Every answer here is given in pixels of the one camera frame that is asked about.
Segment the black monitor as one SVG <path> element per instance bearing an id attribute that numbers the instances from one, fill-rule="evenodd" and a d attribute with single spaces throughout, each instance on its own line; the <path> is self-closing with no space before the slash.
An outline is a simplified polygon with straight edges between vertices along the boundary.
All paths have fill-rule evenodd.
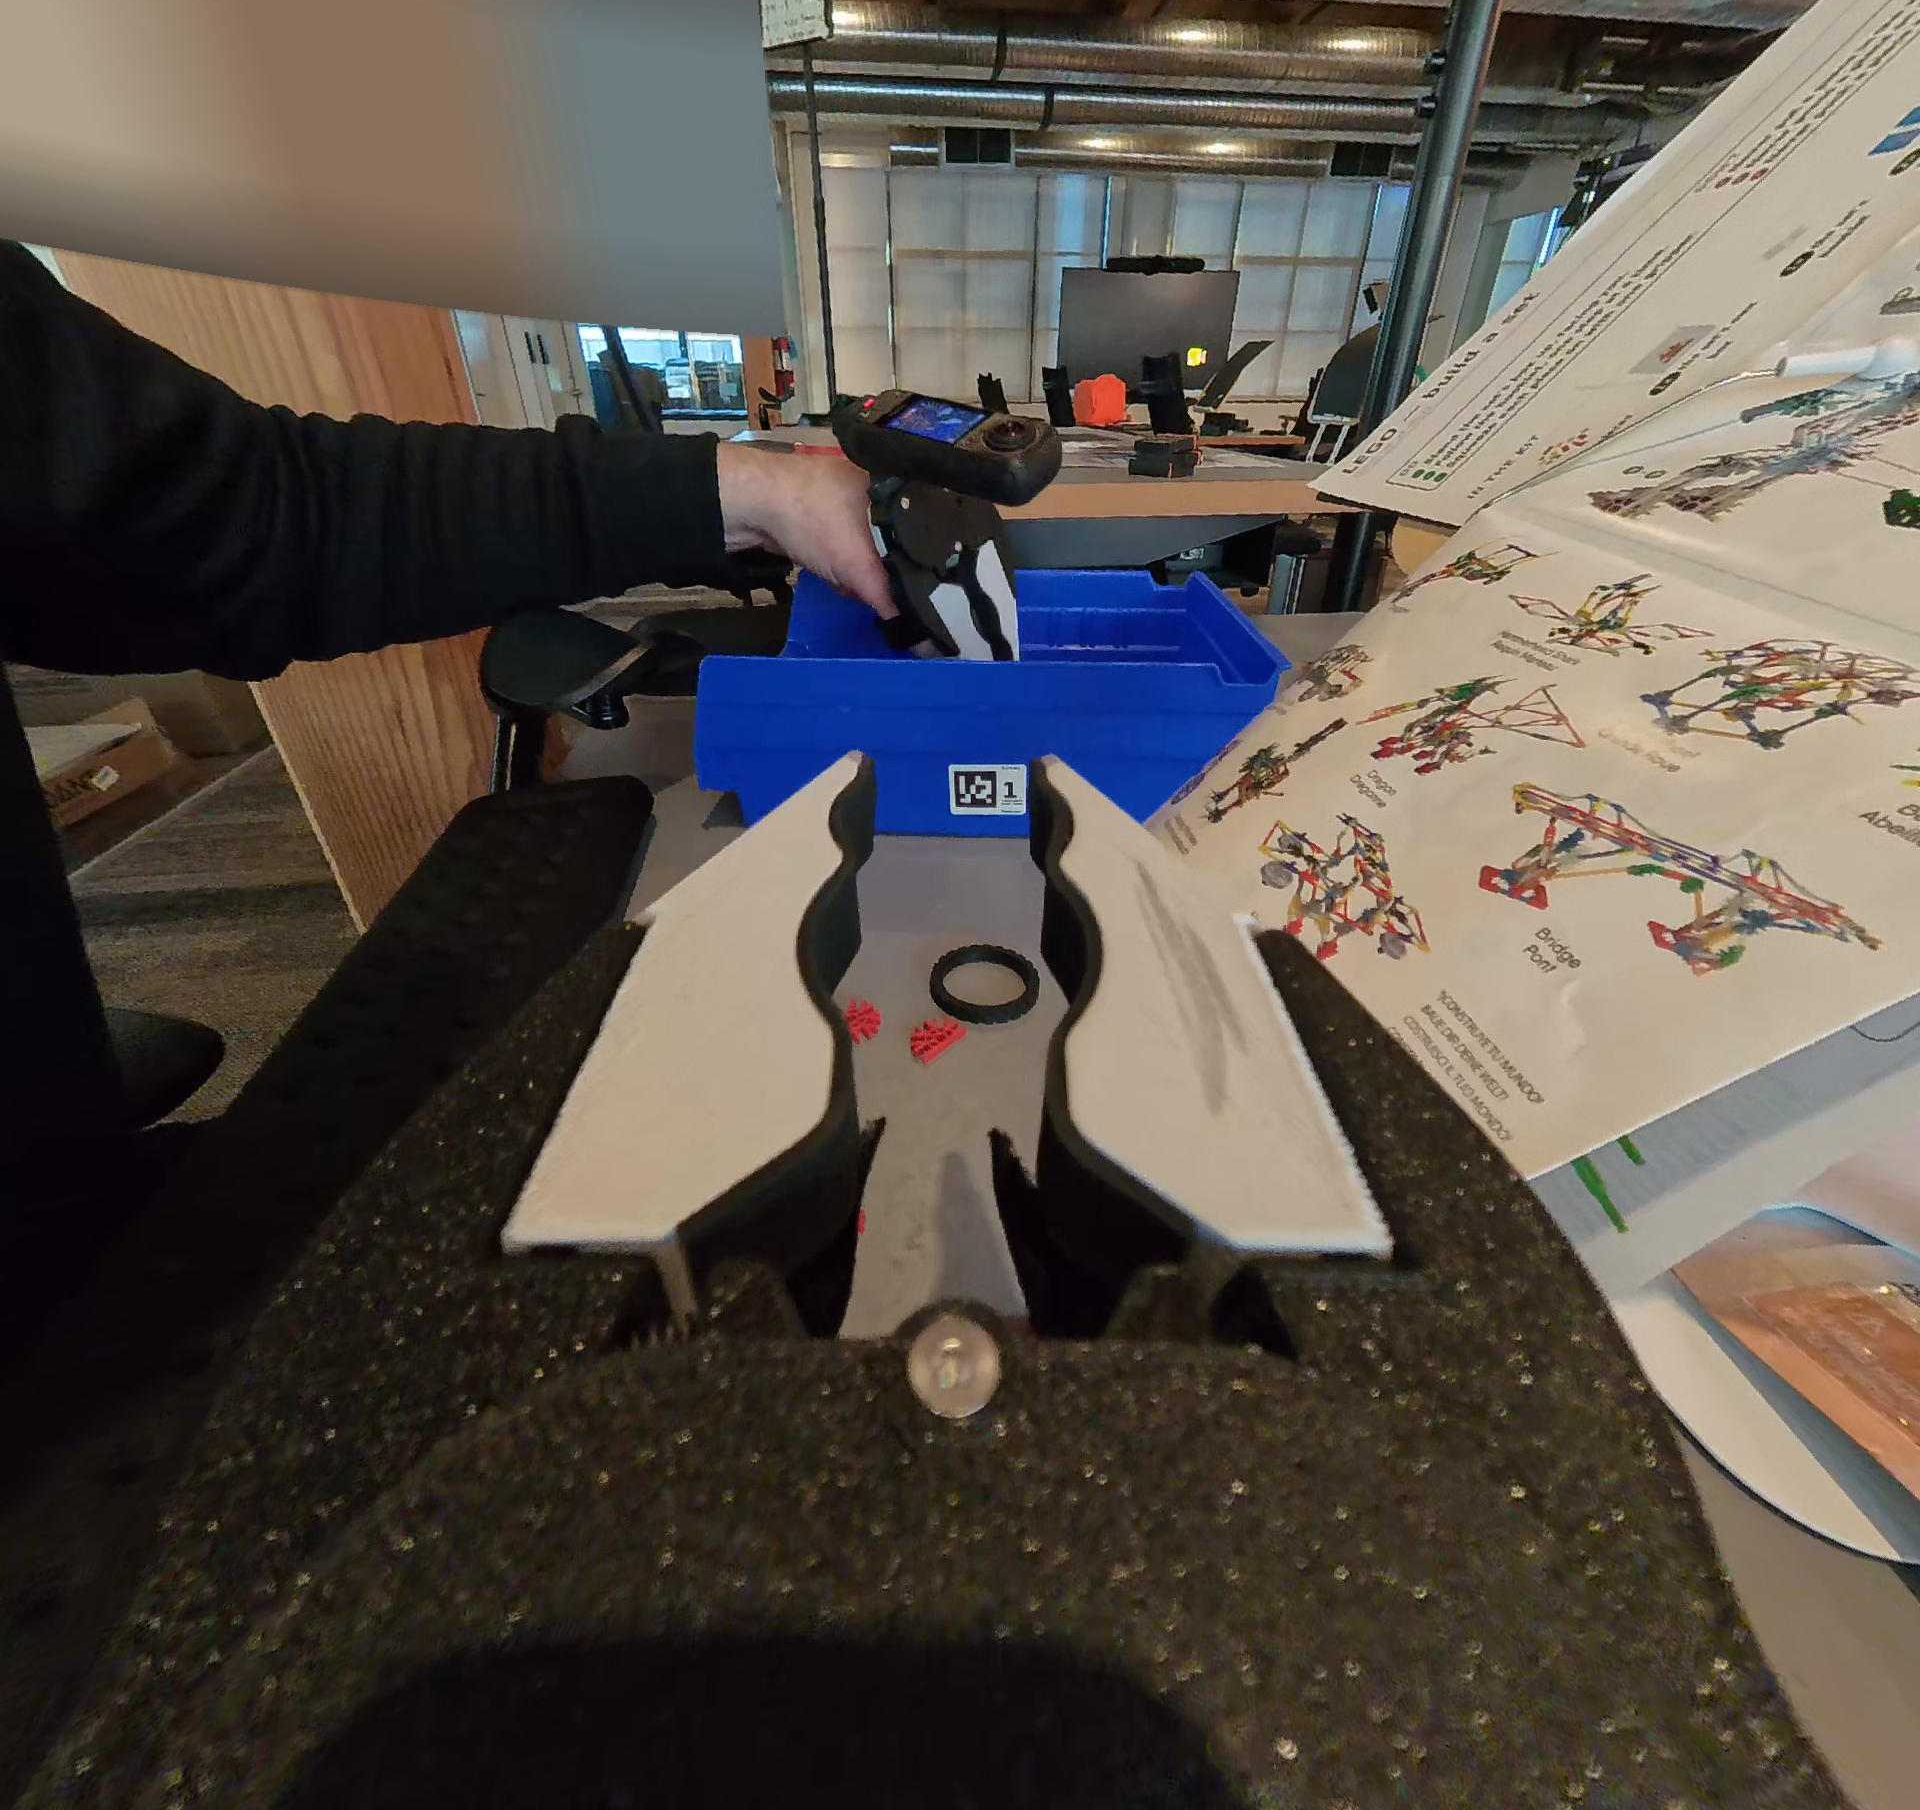
<path id="1" fill-rule="evenodd" d="M 1115 372 L 1139 388 L 1144 358 L 1174 357 L 1199 389 L 1229 361 L 1238 282 L 1234 269 L 1064 269 L 1055 364 L 1070 384 Z"/>

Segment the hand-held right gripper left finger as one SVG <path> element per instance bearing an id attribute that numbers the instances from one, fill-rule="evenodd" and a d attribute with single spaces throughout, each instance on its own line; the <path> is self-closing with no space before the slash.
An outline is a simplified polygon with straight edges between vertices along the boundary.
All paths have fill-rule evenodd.
<path id="1" fill-rule="evenodd" d="M 836 985 L 875 793 L 872 758 L 836 758 L 641 912 L 505 1252 L 641 1252 L 682 1309 L 750 1261 L 836 1331 L 868 1162 Z"/>

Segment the cardboard box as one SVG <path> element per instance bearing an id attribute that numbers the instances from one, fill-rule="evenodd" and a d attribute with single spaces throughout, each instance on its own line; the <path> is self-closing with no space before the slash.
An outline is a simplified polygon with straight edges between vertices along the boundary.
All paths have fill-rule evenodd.
<path id="1" fill-rule="evenodd" d="M 9 683 L 58 827 L 188 758 L 250 753 L 266 737 L 252 687 L 207 670 L 82 676 L 9 664 Z"/>

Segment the blue plastic bin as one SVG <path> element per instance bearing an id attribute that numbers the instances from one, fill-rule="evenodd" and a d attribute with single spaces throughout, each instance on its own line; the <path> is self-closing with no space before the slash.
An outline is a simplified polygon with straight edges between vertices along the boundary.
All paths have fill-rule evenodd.
<path id="1" fill-rule="evenodd" d="M 1277 691 L 1284 653 L 1213 581 L 1139 568 L 1016 576 L 1017 661 L 890 648 L 873 612 L 803 576 L 780 656 L 710 656 L 694 767 L 755 824 L 836 758 L 875 765 L 875 827 L 1028 827 L 1028 765 L 1057 756 L 1139 821 L 1209 767 Z"/>

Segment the wooden office desk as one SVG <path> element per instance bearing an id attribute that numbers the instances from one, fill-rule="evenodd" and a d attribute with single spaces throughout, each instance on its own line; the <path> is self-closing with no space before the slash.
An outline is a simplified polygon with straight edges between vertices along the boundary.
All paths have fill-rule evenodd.
<path id="1" fill-rule="evenodd" d="M 1132 521 L 1174 517 L 1248 517 L 1271 521 L 1328 506 L 1305 465 L 1203 445 L 1189 478 L 1133 472 L 1132 438 L 1091 433 L 1064 440 L 1062 469 L 1021 505 L 996 505 L 1006 526 L 1045 521 Z"/>

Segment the black chair seat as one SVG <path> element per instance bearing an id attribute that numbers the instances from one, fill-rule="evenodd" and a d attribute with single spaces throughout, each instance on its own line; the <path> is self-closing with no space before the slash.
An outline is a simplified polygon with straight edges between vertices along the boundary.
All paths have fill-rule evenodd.
<path id="1" fill-rule="evenodd" d="M 228 1053 L 221 1032 L 186 1018 L 120 1006 L 109 1006 L 105 1018 L 131 1128 L 171 1117 L 215 1076 Z"/>

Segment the construction toy model booklet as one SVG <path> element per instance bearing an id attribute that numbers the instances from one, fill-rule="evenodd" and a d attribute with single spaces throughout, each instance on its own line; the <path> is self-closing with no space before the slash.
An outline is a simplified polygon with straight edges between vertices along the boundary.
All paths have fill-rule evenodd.
<path id="1" fill-rule="evenodd" d="M 1491 512 L 1150 826 L 1544 1173 L 1916 995 L 1916 610 Z"/>

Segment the white door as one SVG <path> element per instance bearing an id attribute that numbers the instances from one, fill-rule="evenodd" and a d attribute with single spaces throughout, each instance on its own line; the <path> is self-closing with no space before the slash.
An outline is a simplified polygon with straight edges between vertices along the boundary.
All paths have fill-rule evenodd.
<path id="1" fill-rule="evenodd" d="M 565 415 L 591 415 L 567 323 L 465 308 L 448 315 L 479 422 L 551 429 Z"/>

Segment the black mesh office chair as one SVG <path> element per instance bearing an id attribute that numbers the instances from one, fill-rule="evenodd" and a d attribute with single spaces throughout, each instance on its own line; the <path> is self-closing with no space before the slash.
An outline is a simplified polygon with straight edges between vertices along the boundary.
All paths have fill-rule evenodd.
<path id="1" fill-rule="evenodd" d="M 1365 407 L 1377 336 L 1377 323 L 1353 333 L 1320 372 L 1305 407 L 1308 463 L 1337 463 L 1346 452 Z"/>

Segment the black metal pole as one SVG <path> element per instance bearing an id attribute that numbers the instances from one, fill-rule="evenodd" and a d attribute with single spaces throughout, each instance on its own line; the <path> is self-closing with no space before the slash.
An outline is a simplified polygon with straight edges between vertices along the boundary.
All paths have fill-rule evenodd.
<path id="1" fill-rule="evenodd" d="M 1476 112 L 1499 33 L 1504 0 L 1453 0 L 1443 48 L 1430 59 L 1427 126 L 1412 178 L 1400 248 L 1384 315 L 1357 443 L 1374 445 L 1384 418 L 1414 386 L 1432 297 L 1443 270 Z"/>

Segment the clear plastic parts bag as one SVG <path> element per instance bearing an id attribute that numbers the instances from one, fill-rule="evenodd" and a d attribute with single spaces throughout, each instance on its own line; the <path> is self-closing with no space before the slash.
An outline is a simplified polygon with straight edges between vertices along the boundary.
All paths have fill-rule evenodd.
<path id="1" fill-rule="evenodd" d="M 1917 1490 L 1917 1261 L 1805 1204 L 1741 1222 L 1671 1269 L 1813 1414 Z"/>

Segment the wooden partition panel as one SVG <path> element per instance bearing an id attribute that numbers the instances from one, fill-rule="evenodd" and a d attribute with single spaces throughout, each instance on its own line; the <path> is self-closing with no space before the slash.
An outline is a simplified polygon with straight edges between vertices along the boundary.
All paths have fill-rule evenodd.
<path id="1" fill-rule="evenodd" d="M 240 394 L 296 413 L 475 422 L 452 315 L 53 251 L 63 282 Z M 483 634 L 301 663 L 255 687 L 351 915 L 367 928 L 489 777 Z"/>

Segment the person's torso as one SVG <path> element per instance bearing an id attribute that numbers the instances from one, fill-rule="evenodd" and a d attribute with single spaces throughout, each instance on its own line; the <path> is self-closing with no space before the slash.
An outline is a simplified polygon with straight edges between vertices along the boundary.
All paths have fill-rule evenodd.
<path id="1" fill-rule="evenodd" d="M 68 1335 L 111 1316 L 152 1196 L 60 841 L 3 687 L 4 1501 L 73 1415 L 43 1404 Z"/>

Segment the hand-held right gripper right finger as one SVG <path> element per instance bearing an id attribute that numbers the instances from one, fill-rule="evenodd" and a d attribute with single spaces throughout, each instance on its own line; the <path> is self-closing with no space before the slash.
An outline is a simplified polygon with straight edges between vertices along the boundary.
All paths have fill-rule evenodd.
<path id="1" fill-rule="evenodd" d="M 1394 1243 L 1255 942 L 1064 758 L 1030 772 L 1041 951 L 1066 1000 L 1033 1159 L 991 1133 L 1041 1339 L 1265 1339 L 1258 1269 L 1384 1269 Z"/>

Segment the person's left forearm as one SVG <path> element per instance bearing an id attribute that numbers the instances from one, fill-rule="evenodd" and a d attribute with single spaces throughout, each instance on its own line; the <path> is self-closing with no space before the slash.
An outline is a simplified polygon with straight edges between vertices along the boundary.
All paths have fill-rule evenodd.
<path id="1" fill-rule="evenodd" d="M 3 651 L 273 677 L 728 578 L 710 438 L 261 407 L 3 245 Z"/>

